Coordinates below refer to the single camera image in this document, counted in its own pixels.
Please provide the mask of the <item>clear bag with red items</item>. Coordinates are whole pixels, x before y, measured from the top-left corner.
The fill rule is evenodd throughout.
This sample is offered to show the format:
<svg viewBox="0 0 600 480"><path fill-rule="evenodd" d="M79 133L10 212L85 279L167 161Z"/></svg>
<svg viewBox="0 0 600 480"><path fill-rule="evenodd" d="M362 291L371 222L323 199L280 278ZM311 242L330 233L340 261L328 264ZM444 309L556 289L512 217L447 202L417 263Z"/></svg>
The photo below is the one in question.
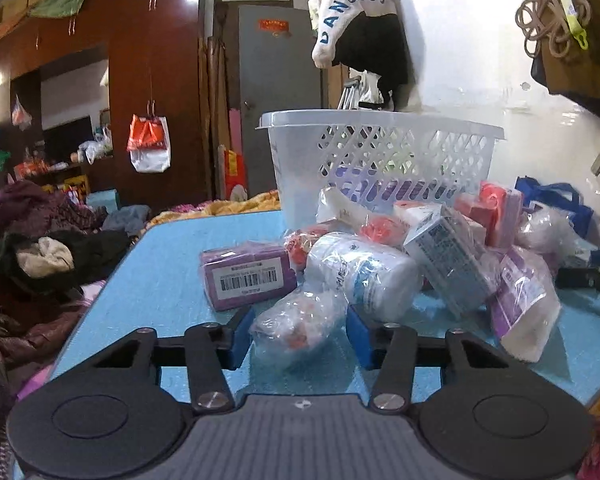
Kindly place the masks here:
<svg viewBox="0 0 600 480"><path fill-rule="evenodd" d="M277 366L304 359L340 329L347 307L341 292L299 287L256 316L249 329L254 353Z"/></svg>

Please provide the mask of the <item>white bottle blue label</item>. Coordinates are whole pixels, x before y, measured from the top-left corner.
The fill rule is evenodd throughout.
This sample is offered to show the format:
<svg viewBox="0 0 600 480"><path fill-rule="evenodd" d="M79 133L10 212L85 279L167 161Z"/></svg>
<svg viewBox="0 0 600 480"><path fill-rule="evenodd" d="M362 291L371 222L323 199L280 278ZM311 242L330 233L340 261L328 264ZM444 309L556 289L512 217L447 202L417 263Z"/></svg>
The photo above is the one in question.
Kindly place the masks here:
<svg viewBox="0 0 600 480"><path fill-rule="evenodd" d="M400 321L424 284L417 262L404 252L343 232L315 242L306 259L306 277L340 292L381 322Z"/></svg>

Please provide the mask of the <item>purple box with barcode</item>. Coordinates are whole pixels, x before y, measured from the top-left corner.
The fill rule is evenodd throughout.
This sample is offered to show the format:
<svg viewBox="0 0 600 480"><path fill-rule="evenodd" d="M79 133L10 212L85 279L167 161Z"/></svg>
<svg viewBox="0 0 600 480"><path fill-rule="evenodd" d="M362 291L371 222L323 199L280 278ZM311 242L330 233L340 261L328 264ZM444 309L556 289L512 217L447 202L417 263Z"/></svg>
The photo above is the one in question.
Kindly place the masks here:
<svg viewBox="0 0 600 480"><path fill-rule="evenodd" d="M279 243L245 242L199 256L204 292L215 311L279 299L296 289L297 275Z"/></svg>

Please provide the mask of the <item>white box with printed label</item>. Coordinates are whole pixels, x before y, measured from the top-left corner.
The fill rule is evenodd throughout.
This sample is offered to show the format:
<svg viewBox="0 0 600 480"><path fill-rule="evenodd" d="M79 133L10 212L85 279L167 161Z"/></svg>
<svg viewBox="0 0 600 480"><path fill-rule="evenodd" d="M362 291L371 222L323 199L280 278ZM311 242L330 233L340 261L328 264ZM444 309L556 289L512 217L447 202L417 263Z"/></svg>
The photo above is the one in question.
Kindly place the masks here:
<svg viewBox="0 0 600 480"><path fill-rule="evenodd" d="M498 257L447 206L430 208L426 219L408 232L403 249L457 318L477 311L498 290Z"/></svg>

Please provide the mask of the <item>purple white plastic pouch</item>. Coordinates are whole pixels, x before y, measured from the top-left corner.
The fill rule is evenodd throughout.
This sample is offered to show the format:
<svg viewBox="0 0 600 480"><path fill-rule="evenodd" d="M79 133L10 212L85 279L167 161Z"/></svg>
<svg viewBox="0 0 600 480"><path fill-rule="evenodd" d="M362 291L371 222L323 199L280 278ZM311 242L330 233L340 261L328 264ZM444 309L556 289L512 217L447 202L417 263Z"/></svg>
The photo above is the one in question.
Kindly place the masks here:
<svg viewBox="0 0 600 480"><path fill-rule="evenodd" d="M553 274L541 256L517 246L503 255L500 271L488 302L495 337L513 358L537 363L562 310Z"/></svg>

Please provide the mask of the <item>yellow blanket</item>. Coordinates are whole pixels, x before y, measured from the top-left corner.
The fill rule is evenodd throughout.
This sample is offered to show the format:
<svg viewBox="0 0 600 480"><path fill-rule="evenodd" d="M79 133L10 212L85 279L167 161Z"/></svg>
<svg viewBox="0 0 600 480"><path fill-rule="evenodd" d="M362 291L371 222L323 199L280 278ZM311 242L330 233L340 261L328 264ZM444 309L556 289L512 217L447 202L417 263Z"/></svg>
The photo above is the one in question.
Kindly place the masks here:
<svg viewBox="0 0 600 480"><path fill-rule="evenodd" d="M152 218L146 228L160 226L163 223L174 221L234 216L235 214L251 214L252 212L267 212L280 209L279 194L277 190L260 193L253 198L248 198L244 202L234 202L234 200L212 200L198 206L181 205L170 210L163 211L155 218Z"/></svg>

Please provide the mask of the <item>pink red wrapped pack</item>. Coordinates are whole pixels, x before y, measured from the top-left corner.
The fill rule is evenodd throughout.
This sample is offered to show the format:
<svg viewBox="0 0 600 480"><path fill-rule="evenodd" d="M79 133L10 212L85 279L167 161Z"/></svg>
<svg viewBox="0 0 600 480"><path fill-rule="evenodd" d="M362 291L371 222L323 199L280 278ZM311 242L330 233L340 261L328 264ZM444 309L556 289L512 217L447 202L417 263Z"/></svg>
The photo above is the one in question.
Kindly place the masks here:
<svg viewBox="0 0 600 480"><path fill-rule="evenodd" d="M478 194L462 193L454 200L454 208L486 229L484 244L506 250L514 244L524 194L490 181L482 181Z"/></svg>

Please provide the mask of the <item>white plastic laundry basket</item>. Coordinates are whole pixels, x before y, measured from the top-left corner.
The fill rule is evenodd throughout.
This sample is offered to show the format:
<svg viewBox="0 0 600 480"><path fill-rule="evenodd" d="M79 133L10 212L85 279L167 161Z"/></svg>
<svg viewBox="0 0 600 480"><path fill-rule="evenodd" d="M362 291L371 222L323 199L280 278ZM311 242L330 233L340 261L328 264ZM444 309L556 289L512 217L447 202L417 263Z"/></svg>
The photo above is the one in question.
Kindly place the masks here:
<svg viewBox="0 0 600 480"><path fill-rule="evenodd" d="M453 205L478 192L504 138L497 126L380 110L281 110L262 115L260 126L292 230L314 222L326 186L382 214L398 200Z"/></svg>

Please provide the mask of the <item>dark clothes pile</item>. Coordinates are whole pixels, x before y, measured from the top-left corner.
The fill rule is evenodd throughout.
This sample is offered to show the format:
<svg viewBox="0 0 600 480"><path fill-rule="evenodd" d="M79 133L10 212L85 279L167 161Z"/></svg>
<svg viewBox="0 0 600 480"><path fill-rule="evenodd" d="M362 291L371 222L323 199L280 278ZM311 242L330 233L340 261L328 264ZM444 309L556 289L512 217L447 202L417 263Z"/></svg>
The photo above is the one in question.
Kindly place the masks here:
<svg viewBox="0 0 600 480"><path fill-rule="evenodd" d="M0 370L12 388L52 364L148 214L93 209L31 181L0 189Z"/></svg>

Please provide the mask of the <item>orange white plastic bag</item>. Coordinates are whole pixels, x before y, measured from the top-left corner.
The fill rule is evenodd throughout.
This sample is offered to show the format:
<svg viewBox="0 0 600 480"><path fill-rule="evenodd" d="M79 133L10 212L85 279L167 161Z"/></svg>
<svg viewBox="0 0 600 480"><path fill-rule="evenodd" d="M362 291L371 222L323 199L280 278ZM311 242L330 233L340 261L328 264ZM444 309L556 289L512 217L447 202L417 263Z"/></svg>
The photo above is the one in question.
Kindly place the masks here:
<svg viewBox="0 0 600 480"><path fill-rule="evenodd" d="M165 117L138 117L130 123L126 151L139 174L161 174L171 166L171 142Z"/></svg>

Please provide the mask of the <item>blue shopping bag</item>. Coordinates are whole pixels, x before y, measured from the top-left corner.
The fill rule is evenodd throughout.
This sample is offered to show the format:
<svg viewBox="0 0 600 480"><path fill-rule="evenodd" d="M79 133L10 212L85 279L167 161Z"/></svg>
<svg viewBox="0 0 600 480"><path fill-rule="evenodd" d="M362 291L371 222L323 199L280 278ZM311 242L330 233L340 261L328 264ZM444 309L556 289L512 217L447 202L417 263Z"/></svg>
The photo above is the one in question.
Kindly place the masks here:
<svg viewBox="0 0 600 480"><path fill-rule="evenodd" d="M532 177L518 177L515 188L524 196L524 208L531 203L563 211L571 223L574 232L580 237L587 237L594 210L583 203L581 193L567 182L542 185Z"/></svg>

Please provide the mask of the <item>metal crutches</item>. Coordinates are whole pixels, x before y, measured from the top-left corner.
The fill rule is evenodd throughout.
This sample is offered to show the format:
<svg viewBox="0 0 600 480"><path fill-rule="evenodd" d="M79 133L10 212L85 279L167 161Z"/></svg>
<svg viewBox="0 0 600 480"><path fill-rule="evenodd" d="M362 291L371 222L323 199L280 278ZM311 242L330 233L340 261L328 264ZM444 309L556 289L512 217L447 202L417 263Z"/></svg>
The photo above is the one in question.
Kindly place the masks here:
<svg viewBox="0 0 600 480"><path fill-rule="evenodd" d="M368 84L362 76L347 79L342 87L341 96L337 105L338 110L358 110L362 96L366 93Z"/></svg>

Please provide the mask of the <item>dark red wooden wardrobe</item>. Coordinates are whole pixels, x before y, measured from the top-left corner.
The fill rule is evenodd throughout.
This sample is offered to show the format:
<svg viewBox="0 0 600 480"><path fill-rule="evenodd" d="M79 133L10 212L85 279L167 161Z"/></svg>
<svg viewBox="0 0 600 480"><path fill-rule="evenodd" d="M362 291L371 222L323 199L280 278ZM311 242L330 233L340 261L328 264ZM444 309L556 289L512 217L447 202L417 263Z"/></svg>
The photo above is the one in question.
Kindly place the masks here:
<svg viewBox="0 0 600 480"><path fill-rule="evenodd" d="M90 116L111 154L86 167L93 190L155 210L211 195L201 116L204 0L85 0L71 18L25 18L0 39L0 150L14 169L48 128ZM139 174L126 151L132 117L168 122L171 166Z"/></svg>

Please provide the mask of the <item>grey metal door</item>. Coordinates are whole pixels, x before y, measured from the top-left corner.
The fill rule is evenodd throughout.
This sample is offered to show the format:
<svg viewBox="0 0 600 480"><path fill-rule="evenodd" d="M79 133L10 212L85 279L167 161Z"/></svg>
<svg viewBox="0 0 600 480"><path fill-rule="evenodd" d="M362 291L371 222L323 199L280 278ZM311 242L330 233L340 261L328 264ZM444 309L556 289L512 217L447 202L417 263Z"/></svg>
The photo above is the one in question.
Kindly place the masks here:
<svg viewBox="0 0 600 480"><path fill-rule="evenodd" d="M319 108L321 73L311 58L309 12L282 6L238 8L242 158L251 195L276 188L268 133L260 117L276 110Z"/></svg>

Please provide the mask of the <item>white cap with blue letters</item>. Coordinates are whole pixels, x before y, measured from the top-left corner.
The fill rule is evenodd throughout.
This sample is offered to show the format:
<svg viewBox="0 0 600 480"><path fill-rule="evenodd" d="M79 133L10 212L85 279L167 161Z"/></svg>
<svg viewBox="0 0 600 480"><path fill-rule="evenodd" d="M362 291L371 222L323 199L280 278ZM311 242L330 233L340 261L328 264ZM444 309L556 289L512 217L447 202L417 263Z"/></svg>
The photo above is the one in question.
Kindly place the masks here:
<svg viewBox="0 0 600 480"><path fill-rule="evenodd" d="M321 0L318 8L317 38L312 60L327 68L336 60L336 44L350 23L364 13L368 18L396 14L393 0Z"/></svg>

